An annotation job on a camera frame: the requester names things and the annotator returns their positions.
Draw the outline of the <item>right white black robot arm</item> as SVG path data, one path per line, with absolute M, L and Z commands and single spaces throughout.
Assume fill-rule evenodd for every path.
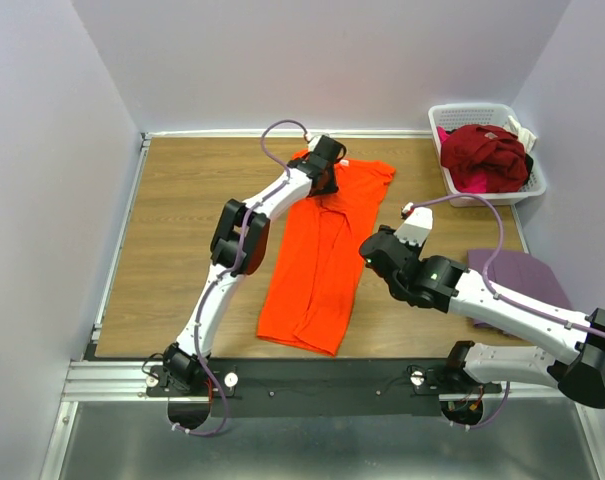
M 442 367 L 442 379 L 462 392 L 473 384 L 519 382 L 558 389 L 567 398 L 605 409 L 605 309 L 590 314 L 540 302 L 486 281 L 447 257 L 420 256 L 422 247 L 383 226 L 359 248 L 392 298 L 412 307 L 478 319 L 528 341 L 526 347 L 470 343 Z

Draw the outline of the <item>orange t shirt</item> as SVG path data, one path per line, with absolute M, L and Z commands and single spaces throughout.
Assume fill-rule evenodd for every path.
M 258 338 L 337 354 L 364 269 L 358 250 L 373 233 L 395 173 L 381 161 L 344 159 L 335 167 L 336 193 L 291 207 L 258 317 Z

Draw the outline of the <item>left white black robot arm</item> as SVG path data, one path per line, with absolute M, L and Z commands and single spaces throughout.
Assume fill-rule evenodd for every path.
M 224 205 L 210 244 L 210 265 L 200 297 L 185 327 L 162 357 L 168 382 L 183 395 L 196 393 L 209 377 L 204 366 L 221 320 L 239 285 L 261 265 L 271 223 L 298 201 L 338 191 L 335 165 L 346 154 L 339 141 L 319 135 L 307 151 L 257 194 Z

